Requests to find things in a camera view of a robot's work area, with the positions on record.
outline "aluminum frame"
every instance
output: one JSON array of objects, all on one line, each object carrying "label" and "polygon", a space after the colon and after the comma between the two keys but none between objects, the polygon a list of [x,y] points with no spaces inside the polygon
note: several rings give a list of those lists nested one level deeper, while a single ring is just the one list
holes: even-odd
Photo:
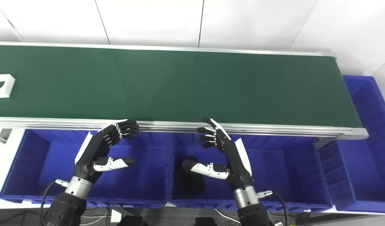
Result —
[{"label": "aluminum frame", "polygon": [[294,55],[294,56],[329,56],[336,58],[333,52],[304,52],[304,51],[278,51],[278,50],[237,50],[201,47],[170,47],[170,46],[130,46],[130,45],[107,45],[107,44],[67,44],[67,43],[37,43],[37,42],[8,42],[0,41],[0,46],[40,46],[40,47],[77,47],[98,48],[113,50],[165,50],[165,51],[192,51],[192,52],[215,52],[215,53],[248,53],[266,55]]},{"label": "aluminum frame", "polygon": [[[6,129],[100,130],[115,120],[0,117]],[[141,132],[195,133],[201,122],[138,121]],[[336,137],[360,140],[368,137],[364,128],[333,126],[289,126],[270,124],[221,123],[230,134],[266,136]]]}]

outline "white cable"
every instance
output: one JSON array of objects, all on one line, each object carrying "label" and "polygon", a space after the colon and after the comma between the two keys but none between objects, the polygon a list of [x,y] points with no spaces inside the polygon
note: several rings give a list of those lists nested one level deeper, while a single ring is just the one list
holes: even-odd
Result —
[{"label": "white cable", "polygon": [[101,215],[101,216],[84,216],[84,215],[82,215],[82,217],[84,217],[84,218],[102,218],[102,217],[105,217],[105,216],[106,215]]},{"label": "white cable", "polygon": [[237,222],[237,223],[240,223],[238,220],[234,220],[233,218],[230,218],[230,217],[228,217],[228,216],[226,216],[226,215],[223,215],[221,212],[219,212],[217,209],[214,209],[216,212],[218,212],[218,214],[220,214],[222,217],[224,217],[224,218],[227,218],[227,219],[229,219],[229,220],[232,220],[232,221],[234,221],[234,222]]},{"label": "white cable", "polygon": [[106,214],[105,214],[104,216],[102,216],[102,217],[99,216],[100,218],[97,219],[97,220],[95,220],[95,221],[92,221],[92,222],[89,222],[89,223],[81,223],[80,225],[90,225],[90,224],[96,223],[96,222],[98,222],[99,220],[105,218],[107,214],[108,214],[108,213],[106,213]]}]

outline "black cable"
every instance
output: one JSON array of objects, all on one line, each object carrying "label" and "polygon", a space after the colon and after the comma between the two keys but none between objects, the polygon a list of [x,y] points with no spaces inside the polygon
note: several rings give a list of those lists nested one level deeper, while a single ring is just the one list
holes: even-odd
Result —
[{"label": "black cable", "polygon": [[286,208],[286,203],[284,202],[284,200],[282,199],[281,196],[279,196],[279,194],[277,194],[277,192],[274,192],[272,191],[272,194],[275,196],[275,198],[282,204],[283,206],[283,210],[284,210],[284,221],[287,225],[287,208]]},{"label": "black cable", "polygon": [[39,212],[39,225],[40,226],[43,222],[43,206],[44,206],[44,202],[46,201],[47,192],[51,189],[51,187],[55,183],[56,183],[56,180],[53,180],[52,182],[50,182],[50,184],[48,184],[48,186],[46,187],[46,190],[44,190],[43,199],[41,200],[40,212]]},{"label": "black cable", "polygon": [[0,221],[0,224],[5,223],[5,222],[7,222],[7,221],[9,221],[9,220],[14,219],[14,218],[17,217],[17,216],[20,216],[20,215],[23,215],[23,214],[26,214],[26,213],[32,213],[32,214],[35,214],[35,215],[39,215],[39,214],[36,213],[36,212],[32,212],[32,211],[27,211],[27,210],[25,210],[25,211],[22,211],[22,212],[20,212],[20,213],[15,214],[14,216],[12,216],[12,217],[10,217],[10,218],[8,218],[8,219],[6,219],[6,220]]},{"label": "black cable", "polygon": [[110,226],[110,223],[109,223],[109,215],[111,214],[110,209],[111,208],[109,208],[109,212],[107,213],[107,216],[106,216],[106,226]]},{"label": "black cable", "polygon": [[307,216],[306,216],[306,218],[305,218],[305,222],[304,222],[304,226],[306,226],[307,225],[307,220],[308,220],[308,218],[309,218],[309,216],[311,215],[311,213],[309,213]]},{"label": "black cable", "polygon": [[[273,215],[273,216],[284,216],[284,214],[272,213],[271,211],[269,211],[269,213],[270,213],[271,215]],[[289,217],[294,217],[294,218],[296,218],[296,217],[298,217],[298,216],[301,216],[301,213],[298,213],[297,215],[292,215],[292,214],[290,213],[290,214],[288,214],[288,216],[289,216]]]}]

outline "white plastic piece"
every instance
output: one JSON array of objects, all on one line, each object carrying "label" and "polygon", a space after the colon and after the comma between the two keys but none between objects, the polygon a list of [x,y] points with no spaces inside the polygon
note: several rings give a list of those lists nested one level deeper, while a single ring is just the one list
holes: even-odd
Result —
[{"label": "white plastic piece", "polygon": [[251,164],[250,164],[250,160],[248,159],[247,151],[245,150],[243,140],[241,140],[241,138],[240,138],[240,139],[236,140],[236,142],[234,142],[234,143],[236,144],[237,151],[239,152],[239,155],[240,155],[240,159],[243,162],[243,166],[252,176]]},{"label": "white plastic piece", "polygon": [[111,223],[118,223],[121,221],[121,219],[122,219],[121,213],[112,209],[110,222]]},{"label": "white plastic piece", "polygon": [[216,172],[213,170],[213,163],[205,166],[204,164],[197,163],[191,169],[192,172],[199,173],[202,175],[210,176],[217,179],[226,179],[228,172]]},{"label": "white plastic piece", "polygon": [[75,157],[75,164],[79,161],[79,159],[82,157],[83,152],[85,152],[86,147],[88,146],[89,142],[92,140],[93,134],[91,132],[86,135],[85,140],[82,143],[82,146],[80,147],[78,153],[76,154]]},{"label": "white plastic piece", "polygon": [[15,83],[14,77],[8,73],[0,74],[0,82],[4,82],[4,85],[0,88],[0,98],[10,97]]},{"label": "white plastic piece", "polygon": [[109,157],[109,160],[107,161],[106,165],[101,166],[101,165],[93,165],[93,169],[95,169],[98,172],[103,172],[103,171],[110,171],[113,169],[121,169],[124,167],[128,167],[128,165],[124,162],[122,159],[117,159],[113,161],[111,157]]}]

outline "robotic finger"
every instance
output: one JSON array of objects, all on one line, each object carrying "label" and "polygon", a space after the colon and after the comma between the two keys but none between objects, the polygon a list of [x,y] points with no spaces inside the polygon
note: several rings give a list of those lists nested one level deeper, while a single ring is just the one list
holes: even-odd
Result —
[{"label": "robotic finger", "polygon": [[225,165],[219,163],[199,163],[191,159],[184,160],[183,169],[217,179],[226,179],[229,175],[229,170]]},{"label": "robotic finger", "polygon": [[133,157],[118,158],[118,157],[102,157],[98,158],[93,164],[93,169],[98,172],[121,169],[135,164]]}]

